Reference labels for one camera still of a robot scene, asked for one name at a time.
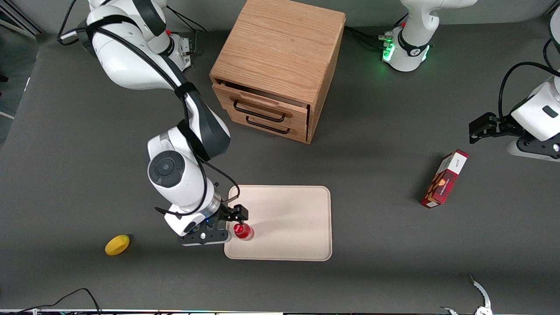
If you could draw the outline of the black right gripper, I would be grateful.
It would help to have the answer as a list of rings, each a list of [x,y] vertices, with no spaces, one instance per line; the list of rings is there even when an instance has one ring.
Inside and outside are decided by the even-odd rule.
[[[210,217],[204,218],[201,223],[198,223],[192,229],[193,235],[230,235],[227,230],[228,210],[226,206],[221,205],[216,213],[210,215]],[[249,219],[249,212],[243,205],[234,205],[231,208],[231,218],[232,221],[238,223],[244,223]]]

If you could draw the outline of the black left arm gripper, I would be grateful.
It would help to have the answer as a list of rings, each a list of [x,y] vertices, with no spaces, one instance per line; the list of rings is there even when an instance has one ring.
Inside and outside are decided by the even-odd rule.
[[[469,124],[469,143],[474,145],[488,137],[522,137],[524,128],[511,116],[485,113]]]

